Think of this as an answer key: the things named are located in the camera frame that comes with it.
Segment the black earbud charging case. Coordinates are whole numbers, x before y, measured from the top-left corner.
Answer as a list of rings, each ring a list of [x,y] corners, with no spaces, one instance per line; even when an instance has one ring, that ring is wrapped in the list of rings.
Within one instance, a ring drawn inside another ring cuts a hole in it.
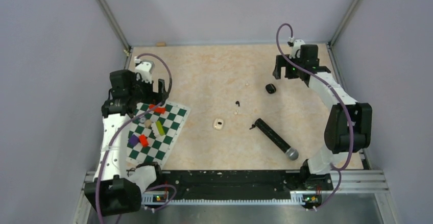
[[[274,84],[272,84],[272,83],[267,84],[265,86],[265,89],[266,89],[266,92],[268,94],[274,94],[276,92],[276,86]]]

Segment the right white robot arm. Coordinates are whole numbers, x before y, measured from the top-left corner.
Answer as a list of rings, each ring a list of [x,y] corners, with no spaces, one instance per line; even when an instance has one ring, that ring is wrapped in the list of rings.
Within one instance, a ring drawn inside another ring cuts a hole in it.
[[[300,79],[329,111],[324,146],[300,168],[301,186],[314,189],[338,164],[342,163],[341,168],[345,169],[354,153],[370,145],[372,107],[352,98],[334,79],[331,70],[320,65],[317,45],[294,43],[292,47],[289,55],[276,56],[274,78]]]

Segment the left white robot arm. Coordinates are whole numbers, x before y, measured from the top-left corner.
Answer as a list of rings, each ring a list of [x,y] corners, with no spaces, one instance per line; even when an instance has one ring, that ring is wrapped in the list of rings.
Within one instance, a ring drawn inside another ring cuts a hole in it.
[[[146,189],[162,187],[164,177],[154,163],[140,166],[128,175],[127,144],[132,122],[149,113],[137,115],[138,104],[162,106],[172,87],[158,79],[158,90],[154,91],[151,77],[127,69],[113,71],[109,78],[109,97],[101,107],[104,126],[101,156],[93,180],[84,185],[84,194],[100,221],[105,216],[138,211]]]

